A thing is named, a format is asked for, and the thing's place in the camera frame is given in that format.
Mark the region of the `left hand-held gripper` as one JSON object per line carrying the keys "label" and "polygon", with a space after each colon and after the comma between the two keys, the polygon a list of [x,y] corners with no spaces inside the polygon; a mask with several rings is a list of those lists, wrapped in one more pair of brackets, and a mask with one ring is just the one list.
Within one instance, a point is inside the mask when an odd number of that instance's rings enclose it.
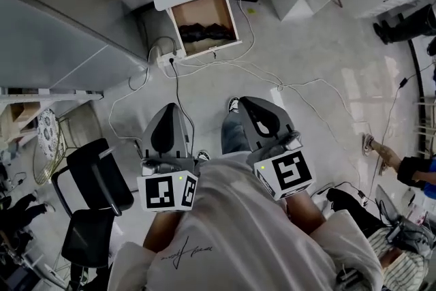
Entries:
{"label": "left hand-held gripper", "polygon": [[184,115],[177,104],[169,103],[142,135],[142,175],[137,184],[145,211],[192,210],[198,175],[188,146]]}

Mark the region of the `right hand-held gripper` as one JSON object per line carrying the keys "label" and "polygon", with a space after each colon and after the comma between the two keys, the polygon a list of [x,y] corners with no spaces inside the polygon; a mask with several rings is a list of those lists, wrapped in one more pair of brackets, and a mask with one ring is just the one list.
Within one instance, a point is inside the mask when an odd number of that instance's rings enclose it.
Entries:
{"label": "right hand-held gripper", "polygon": [[308,189],[314,183],[301,135],[285,109],[258,97],[239,98],[238,112],[251,149],[247,163],[274,200]]}

